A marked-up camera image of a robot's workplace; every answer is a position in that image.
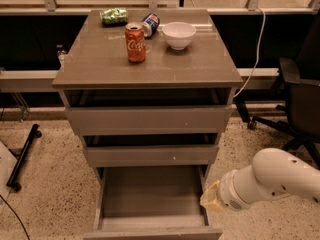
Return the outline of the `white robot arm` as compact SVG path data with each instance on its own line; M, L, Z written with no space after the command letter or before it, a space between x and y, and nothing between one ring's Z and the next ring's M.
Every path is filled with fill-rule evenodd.
M320 202L320 171L292 154L276 148L262 149L252 163L227 172L200 198L206 210L242 211L254 203L296 195Z

